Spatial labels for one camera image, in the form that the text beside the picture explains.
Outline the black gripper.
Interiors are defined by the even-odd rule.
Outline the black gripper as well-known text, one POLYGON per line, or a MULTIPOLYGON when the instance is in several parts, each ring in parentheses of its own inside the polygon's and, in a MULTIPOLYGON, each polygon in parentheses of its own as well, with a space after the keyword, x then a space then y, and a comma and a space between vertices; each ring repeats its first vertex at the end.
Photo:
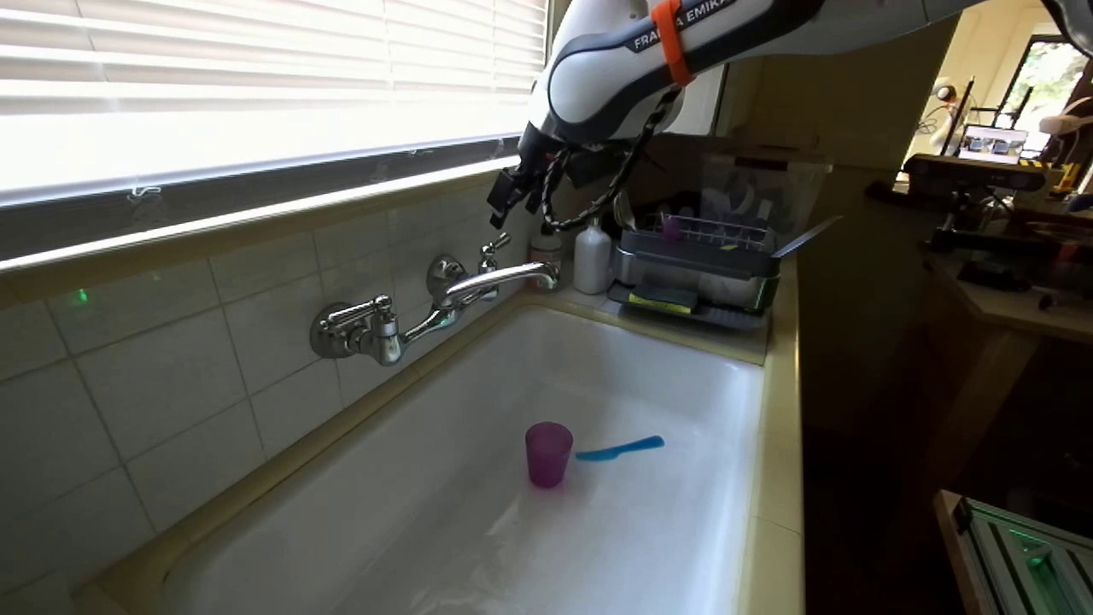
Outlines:
POLYGON ((507 217, 517 206, 524 206, 525 212, 537 210, 547 166, 558 149, 562 149, 562 143, 549 133, 543 133, 541 128, 524 131, 524 138, 517 143, 519 162, 514 166, 507 166, 489 191, 489 221, 497 230, 507 227, 507 217))

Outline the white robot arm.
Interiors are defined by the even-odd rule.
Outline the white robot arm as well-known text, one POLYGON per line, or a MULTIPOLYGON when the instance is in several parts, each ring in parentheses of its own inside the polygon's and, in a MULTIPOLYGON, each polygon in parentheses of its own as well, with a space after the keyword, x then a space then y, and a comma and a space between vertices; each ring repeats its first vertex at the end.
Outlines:
POLYGON ((700 73, 759 55, 842 55, 983 0, 570 0, 531 94, 519 165, 489 191, 489 221, 537 210, 570 149, 639 140, 700 73))

